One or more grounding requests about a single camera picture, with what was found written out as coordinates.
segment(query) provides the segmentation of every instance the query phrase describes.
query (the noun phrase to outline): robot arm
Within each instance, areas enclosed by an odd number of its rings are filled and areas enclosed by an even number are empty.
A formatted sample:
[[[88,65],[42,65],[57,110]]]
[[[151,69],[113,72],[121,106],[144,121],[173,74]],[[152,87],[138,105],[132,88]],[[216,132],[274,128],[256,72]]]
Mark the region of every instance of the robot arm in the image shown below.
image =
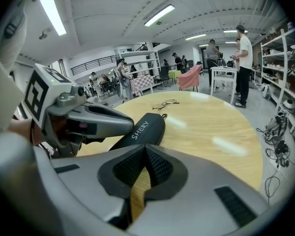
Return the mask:
[[[125,135],[134,125],[131,118],[118,111],[88,103],[82,86],[40,64],[31,75],[24,104],[46,141],[64,157],[76,156],[81,143]],[[55,133],[55,117],[65,121],[61,137]]]

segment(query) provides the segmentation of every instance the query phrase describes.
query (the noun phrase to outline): sneaker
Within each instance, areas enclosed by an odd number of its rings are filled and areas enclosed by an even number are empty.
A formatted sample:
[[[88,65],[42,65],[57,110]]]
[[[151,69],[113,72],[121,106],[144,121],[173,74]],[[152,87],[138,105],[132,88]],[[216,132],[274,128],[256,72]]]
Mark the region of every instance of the sneaker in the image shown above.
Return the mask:
[[[239,102],[236,102],[235,103],[235,107],[238,107],[238,108],[246,108],[246,105],[241,105]]]

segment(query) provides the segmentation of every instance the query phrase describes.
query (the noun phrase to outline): fluorescent ceiling light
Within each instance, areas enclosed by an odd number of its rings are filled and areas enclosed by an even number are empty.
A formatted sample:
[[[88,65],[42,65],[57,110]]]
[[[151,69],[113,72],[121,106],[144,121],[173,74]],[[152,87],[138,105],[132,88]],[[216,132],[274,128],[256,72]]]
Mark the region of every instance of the fluorescent ceiling light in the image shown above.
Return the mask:
[[[66,34],[59,13],[57,11],[55,0],[40,0],[40,2],[58,35],[61,36]]]
[[[225,30],[224,33],[237,33],[237,30],[235,29],[228,29],[228,30]]]
[[[206,36],[206,34],[201,34],[201,35],[197,35],[197,36],[193,36],[193,37],[188,37],[188,38],[186,38],[186,40],[190,40],[190,39],[197,38],[197,37],[204,37],[204,36]]]
[[[161,17],[165,16],[168,12],[171,12],[175,7],[173,7],[171,4],[162,9],[160,12],[158,12],[155,16],[153,16],[150,20],[148,20],[144,25],[150,26],[153,23],[155,23],[157,20],[159,20]]]

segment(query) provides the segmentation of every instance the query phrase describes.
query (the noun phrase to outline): light wood tabletop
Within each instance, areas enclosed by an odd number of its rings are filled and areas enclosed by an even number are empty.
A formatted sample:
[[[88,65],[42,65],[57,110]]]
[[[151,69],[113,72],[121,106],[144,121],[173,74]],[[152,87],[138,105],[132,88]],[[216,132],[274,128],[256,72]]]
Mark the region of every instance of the light wood tabletop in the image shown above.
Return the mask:
[[[152,105],[169,99],[179,104],[152,110]],[[198,92],[167,91],[135,98],[115,109],[135,123],[145,113],[167,114],[160,146],[211,160],[259,190],[263,166],[258,136],[245,116],[229,103]],[[108,151],[120,138],[82,145],[78,156]],[[149,188],[149,175],[144,169],[131,193],[134,220],[143,210],[143,195]]]

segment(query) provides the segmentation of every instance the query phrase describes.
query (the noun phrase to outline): pink chair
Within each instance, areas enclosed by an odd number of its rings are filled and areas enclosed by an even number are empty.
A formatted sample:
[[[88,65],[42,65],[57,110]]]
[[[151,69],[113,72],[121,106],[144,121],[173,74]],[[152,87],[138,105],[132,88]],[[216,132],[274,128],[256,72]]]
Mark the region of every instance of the pink chair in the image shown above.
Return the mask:
[[[178,84],[179,84],[179,91],[181,89],[186,89],[189,87],[193,87],[193,91],[195,87],[199,85],[199,74],[202,70],[202,65],[194,65],[188,72],[181,74],[178,76]]]

